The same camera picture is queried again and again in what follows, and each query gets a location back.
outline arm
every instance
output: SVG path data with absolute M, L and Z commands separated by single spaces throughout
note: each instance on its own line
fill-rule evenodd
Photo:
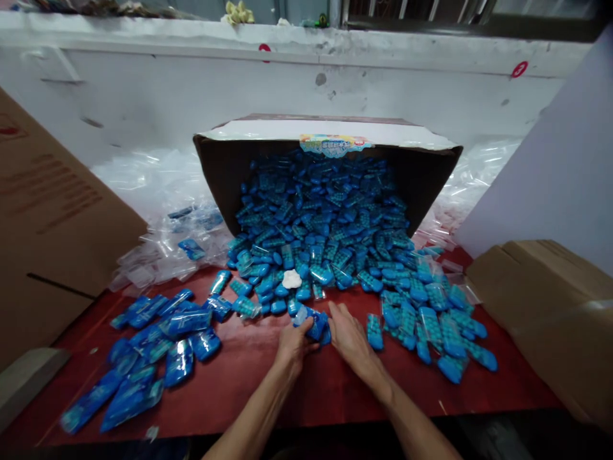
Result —
M 411 401 L 383 367 L 368 344 L 364 328 L 347 306 L 329 303 L 332 345 L 383 405 L 407 458 L 461 459 L 428 417 Z
M 308 344 L 305 333 L 313 318 L 297 328 L 290 323 L 281 332 L 275 362 L 236 421 L 202 460 L 249 460 L 262 455 L 276 418 L 302 371 L 303 357 L 319 344 Z

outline concrete wall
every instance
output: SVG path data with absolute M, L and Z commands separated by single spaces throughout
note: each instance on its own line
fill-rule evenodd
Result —
M 272 52 L 259 51 L 262 45 Z M 61 58 L 49 58 L 54 49 Z M 46 59 L 35 57 L 41 50 Z M 253 112 L 404 118 L 467 147 L 523 137 L 587 50 L 0 13 L 0 86 L 90 166 L 137 148 L 192 149 L 194 133 Z M 513 78 L 523 61 L 525 73 Z
M 610 26 L 456 234 L 470 255 L 549 238 L 613 276 L 612 119 Z

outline red tabletop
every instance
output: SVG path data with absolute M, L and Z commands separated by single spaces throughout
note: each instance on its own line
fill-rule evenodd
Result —
M 464 266 L 471 262 L 460 248 L 447 258 Z M 172 281 L 155 287 L 148 295 L 159 293 L 170 298 L 188 288 L 194 292 L 196 303 L 204 303 L 216 273 L 216 268 L 205 269 L 185 284 Z M 229 300 L 236 298 L 230 289 L 223 295 Z M 326 296 L 326 300 L 307 304 L 329 313 L 328 300 L 344 302 L 362 324 L 366 323 L 368 313 L 381 311 L 378 296 L 364 294 L 359 287 L 344 292 L 329 289 Z M 165 390 L 158 406 L 109 433 L 100 434 L 104 407 L 79 433 L 70 436 L 58 426 L 59 416 L 109 370 L 106 357 L 111 346 L 120 337 L 134 334 L 132 329 L 119 332 L 109 325 L 132 302 L 133 299 L 120 293 L 106 293 L 66 330 L 54 346 L 70 350 L 71 359 L 5 430 L 0 443 L 34 447 L 142 439 L 151 426 L 159 427 L 158 437 L 223 432 L 268 371 L 275 357 L 279 329 L 290 321 L 285 314 L 244 325 L 233 315 L 215 327 L 223 343 L 219 354 L 204 364 L 196 362 L 194 375 L 179 387 Z M 434 364 L 423 364 L 415 353 L 386 334 L 381 360 L 409 397 L 430 417 L 561 407 L 510 336 L 481 307 L 477 307 L 474 317 L 487 327 L 489 337 L 480 344 L 496 355 L 497 373 L 471 362 L 461 384 L 454 385 Z M 306 357 L 303 373 L 288 397 L 278 426 L 308 427 L 384 418 L 368 388 L 336 350 L 326 346 Z

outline red dot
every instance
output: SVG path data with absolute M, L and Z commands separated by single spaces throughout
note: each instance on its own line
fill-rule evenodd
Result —
M 265 43 L 262 43 L 258 49 L 259 49 L 260 51 L 270 52 L 270 46 L 266 45 Z
M 511 78 L 521 77 L 527 68 L 528 68 L 528 61 L 520 62 L 517 66 L 515 66 L 515 69 L 513 69 Z

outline hand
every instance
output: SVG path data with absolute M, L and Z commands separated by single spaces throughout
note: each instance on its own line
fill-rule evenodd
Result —
M 370 347 L 364 328 L 351 316 L 344 303 L 328 302 L 332 318 L 328 320 L 332 345 L 349 367 L 373 390 L 384 383 L 386 371 Z
M 288 372 L 292 378 L 300 375 L 305 355 L 319 348 L 319 343 L 310 343 L 305 337 L 312 326 L 313 317 L 309 316 L 299 327 L 294 327 L 292 323 L 289 323 L 281 331 L 275 365 Z

